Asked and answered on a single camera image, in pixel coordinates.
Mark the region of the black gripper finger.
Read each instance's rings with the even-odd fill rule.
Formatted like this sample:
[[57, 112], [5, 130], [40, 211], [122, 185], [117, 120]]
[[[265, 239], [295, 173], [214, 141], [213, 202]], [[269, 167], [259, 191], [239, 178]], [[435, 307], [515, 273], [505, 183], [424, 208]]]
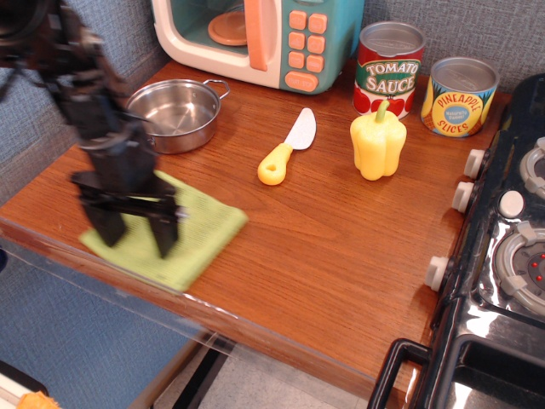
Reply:
[[179, 238], [178, 220], [175, 216], [150, 216], [148, 222], [156, 240], [159, 255], [165, 258]]
[[90, 224], [107, 246], [113, 247], [123, 237], [126, 227], [118, 212], [91, 204], [83, 204], [83, 209]]

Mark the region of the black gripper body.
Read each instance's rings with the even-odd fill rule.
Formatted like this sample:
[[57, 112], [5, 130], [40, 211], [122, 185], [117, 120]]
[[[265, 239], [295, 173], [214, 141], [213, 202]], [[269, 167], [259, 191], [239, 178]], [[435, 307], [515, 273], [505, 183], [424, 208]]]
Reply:
[[125, 123], [119, 131], [81, 140], [92, 170], [72, 174], [81, 204], [90, 204], [121, 216], [175, 216], [182, 210], [175, 202], [175, 188], [154, 174], [157, 155], [140, 123]]

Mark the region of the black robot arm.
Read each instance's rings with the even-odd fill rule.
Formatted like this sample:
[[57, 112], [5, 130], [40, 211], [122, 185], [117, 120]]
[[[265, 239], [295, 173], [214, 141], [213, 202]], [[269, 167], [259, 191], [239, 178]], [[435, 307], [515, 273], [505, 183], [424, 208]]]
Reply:
[[182, 209], [175, 187], [155, 174], [157, 155], [144, 118], [124, 106], [123, 80], [111, 67], [102, 42], [64, 1], [1, 3], [1, 66], [18, 76], [34, 71], [77, 132], [91, 171], [72, 174], [83, 210], [102, 241], [114, 246], [125, 234], [123, 215], [145, 217], [158, 254], [178, 241]]

